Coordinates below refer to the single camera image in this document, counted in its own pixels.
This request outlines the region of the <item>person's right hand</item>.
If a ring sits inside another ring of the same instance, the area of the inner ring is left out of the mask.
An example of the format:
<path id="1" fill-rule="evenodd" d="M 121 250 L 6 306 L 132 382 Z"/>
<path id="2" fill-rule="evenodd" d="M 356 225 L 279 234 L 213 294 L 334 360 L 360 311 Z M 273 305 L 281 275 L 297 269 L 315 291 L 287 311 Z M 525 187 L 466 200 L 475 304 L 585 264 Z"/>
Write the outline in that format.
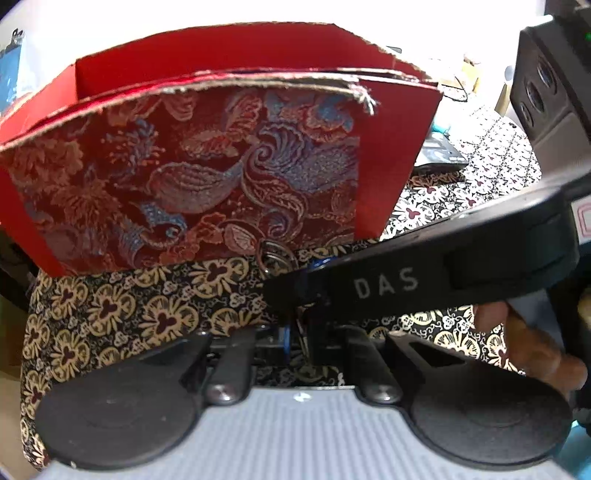
<path id="1" fill-rule="evenodd" d="M 506 302 L 477 305 L 474 322 L 481 332 L 502 325 L 510 361 L 528 376 L 552 386 L 565 397 L 585 384 L 588 377 L 585 364 L 563 353 L 545 332 L 529 327 Z"/>

